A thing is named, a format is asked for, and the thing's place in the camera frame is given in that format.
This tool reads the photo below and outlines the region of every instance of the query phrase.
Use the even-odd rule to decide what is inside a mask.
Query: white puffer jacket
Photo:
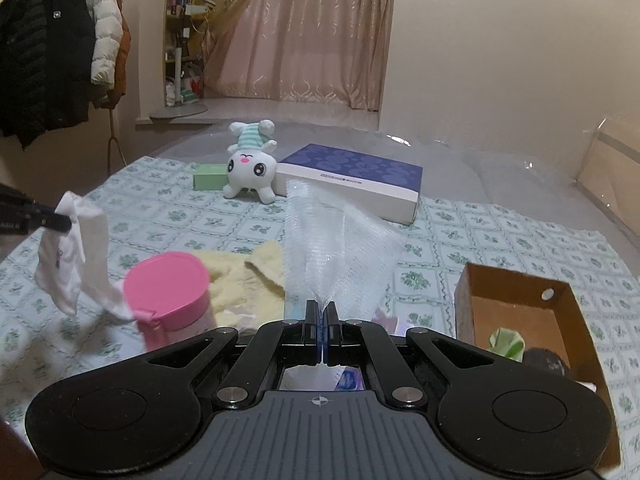
[[[91,82],[113,88],[116,57],[122,40],[122,14],[116,0],[86,0],[95,23],[94,60]]]

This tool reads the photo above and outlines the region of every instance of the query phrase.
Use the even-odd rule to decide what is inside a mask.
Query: gray gripper base
[[[215,416],[186,453],[135,480],[490,480],[450,453],[417,413],[366,392],[267,392]],[[574,480],[594,479],[589,473]],[[66,480],[48,473],[43,480]]]

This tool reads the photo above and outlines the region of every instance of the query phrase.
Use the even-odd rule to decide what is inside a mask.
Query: brown coat
[[[122,0],[117,0],[120,12],[122,12]],[[113,90],[109,90],[107,96],[108,101],[103,103],[100,108],[108,108],[113,110],[120,98],[127,92],[127,57],[131,49],[131,33],[124,16],[122,17],[122,40],[120,41],[120,49],[116,57],[116,70],[114,78]]]

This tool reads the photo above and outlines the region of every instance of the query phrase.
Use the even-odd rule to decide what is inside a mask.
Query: black puffer jacket
[[[44,0],[0,5],[0,130],[25,148],[44,133],[47,19]]]
[[[95,29],[85,0],[0,5],[0,129],[25,148],[88,120]]]

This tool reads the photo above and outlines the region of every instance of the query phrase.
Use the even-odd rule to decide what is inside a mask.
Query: metal rack leg
[[[122,165],[126,166],[127,161],[124,160],[124,155],[122,154],[122,149],[120,147],[120,143],[118,142],[118,138],[116,137],[116,133],[113,127],[113,110],[109,110],[109,128],[111,130],[111,137],[109,137],[109,143],[107,144],[107,176],[111,176],[111,143],[115,142],[116,147],[118,149],[118,153],[120,154],[120,158],[122,159]]]

